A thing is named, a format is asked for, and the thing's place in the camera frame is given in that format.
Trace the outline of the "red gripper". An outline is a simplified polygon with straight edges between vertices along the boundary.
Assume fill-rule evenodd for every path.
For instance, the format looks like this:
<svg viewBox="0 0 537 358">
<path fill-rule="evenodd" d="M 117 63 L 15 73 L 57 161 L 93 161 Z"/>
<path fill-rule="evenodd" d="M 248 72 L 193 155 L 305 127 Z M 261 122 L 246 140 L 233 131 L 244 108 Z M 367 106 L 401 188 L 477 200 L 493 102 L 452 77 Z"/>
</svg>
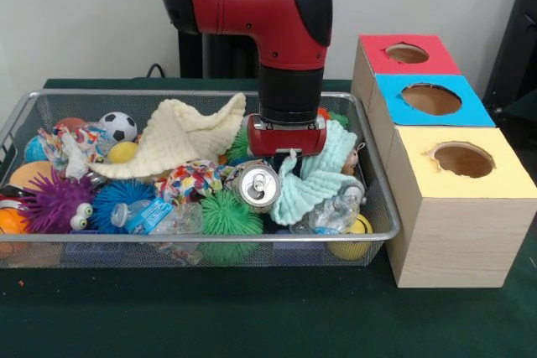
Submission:
<svg viewBox="0 0 537 358">
<path fill-rule="evenodd" d="M 327 128 L 326 119 L 318 115 L 313 123 L 307 125 L 277 125 L 265 122 L 258 114 L 248 116 L 248 146 L 251 154 L 257 157 L 274 156 L 274 169 L 280 170 L 285 153 L 294 149 L 305 156 L 317 155 L 324 148 Z M 300 177 L 302 156 L 295 157 L 292 173 Z"/>
</svg>

